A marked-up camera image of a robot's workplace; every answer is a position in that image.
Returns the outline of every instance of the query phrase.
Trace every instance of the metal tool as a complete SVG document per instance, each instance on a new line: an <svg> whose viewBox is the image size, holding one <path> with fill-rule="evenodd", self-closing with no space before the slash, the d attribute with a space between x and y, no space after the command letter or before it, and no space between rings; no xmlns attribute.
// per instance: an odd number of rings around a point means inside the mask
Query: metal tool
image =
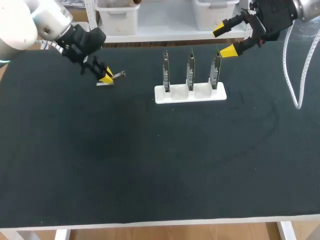
<svg viewBox="0 0 320 240"><path fill-rule="evenodd" d="M169 56L168 52L163 55L163 86L166 93L170 93L170 76L169 76Z"/></svg>
<svg viewBox="0 0 320 240"><path fill-rule="evenodd" d="M220 68L221 68L222 58L220 53L217 51L213 58L210 70L210 82L213 90L216 90L219 82Z"/></svg>
<svg viewBox="0 0 320 240"><path fill-rule="evenodd" d="M186 65L186 84L188 85L189 91L194 90L194 83L195 83L195 56L194 51L189 55L188 63Z"/></svg>
<svg viewBox="0 0 320 240"><path fill-rule="evenodd" d="M126 72L125 71L121 71L121 72L113 75L111 78L112 78L112 80L116 80L118 78L125 77L125 76L126 76Z"/></svg>

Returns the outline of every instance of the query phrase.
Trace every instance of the white table edge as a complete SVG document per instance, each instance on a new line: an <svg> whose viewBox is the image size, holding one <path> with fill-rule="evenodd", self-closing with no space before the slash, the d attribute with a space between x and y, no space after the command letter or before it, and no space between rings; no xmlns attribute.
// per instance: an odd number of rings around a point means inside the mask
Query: white table edge
<svg viewBox="0 0 320 240"><path fill-rule="evenodd" d="M261 216L245 218L217 218L217 219L195 219L195 220L170 220L170 221L145 221L132 223L107 223L88 225L65 225L65 226L33 226L17 228L0 228L1 231L39 231L39 230L62 230L62 229L104 229L124 227L152 227L152 226L179 226L179 225L208 225L208 224L245 224L245 223L267 223L284 221L319 221L320 214L297 215L297 216Z"/></svg>

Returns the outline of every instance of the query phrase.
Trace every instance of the table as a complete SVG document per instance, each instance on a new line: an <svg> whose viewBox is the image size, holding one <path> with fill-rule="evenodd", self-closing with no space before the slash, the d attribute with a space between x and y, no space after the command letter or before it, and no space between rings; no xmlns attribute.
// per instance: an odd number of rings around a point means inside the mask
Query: table
<svg viewBox="0 0 320 240"><path fill-rule="evenodd" d="M320 53L298 111L282 47L225 59L226 101L172 105L154 102L166 48L100 50L127 73L112 88L54 51L26 52L0 82L0 229L319 219ZM295 89L309 47L288 47ZM205 82L216 46L192 48ZM167 50L181 84L191 46Z"/></svg>

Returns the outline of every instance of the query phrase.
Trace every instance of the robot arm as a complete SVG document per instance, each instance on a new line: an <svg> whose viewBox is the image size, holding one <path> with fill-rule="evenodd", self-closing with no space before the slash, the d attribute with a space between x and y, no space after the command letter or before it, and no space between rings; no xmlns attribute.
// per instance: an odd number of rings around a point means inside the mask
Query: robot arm
<svg viewBox="0 0 320 240"><path fill-rule="evenodd" d="M243 9L240 15L224 20L213 31L213 35L218 37L242 22L252 28L252 37L220 51L223 58L237 57L254 45L261 47L279 36L280 31L290 27L298 18L308 22L320 16L320 0L252 0L249 6L255 14Z"/></svg>
<svg viewBox="0 0 320 240"><path fill-rule="evenodd" d="M90 56L99 50L106 35L95 28L86 32L73 26L73 16L58 0L1 0L0 1L0 68L31 47L38 35L55 41L63 48L62 55L89 69L106 84L121 76L113 76L109 67Z"/></svg>

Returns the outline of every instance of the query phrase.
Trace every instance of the table leg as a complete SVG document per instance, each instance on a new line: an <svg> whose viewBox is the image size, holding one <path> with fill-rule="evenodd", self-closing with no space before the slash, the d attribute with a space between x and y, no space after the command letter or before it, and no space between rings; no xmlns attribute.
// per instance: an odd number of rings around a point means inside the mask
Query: table leg
<svg viewBox="0 0 320 240"><path fill-rule="evenodd" d="M281 240L297 240L294 228L290 221L278 221L277 224Z"/></svg>
<svg viewBox="0 0 320 240"><path fill-rule="evenodd" d="M54 240L69 240L70 229L57 230Z"/></svg>
<svg viewBox="0 0 320 240"><path fill-rule="evenodd" d="M40 240L33 231L1 231L8 240Z"/></svg>

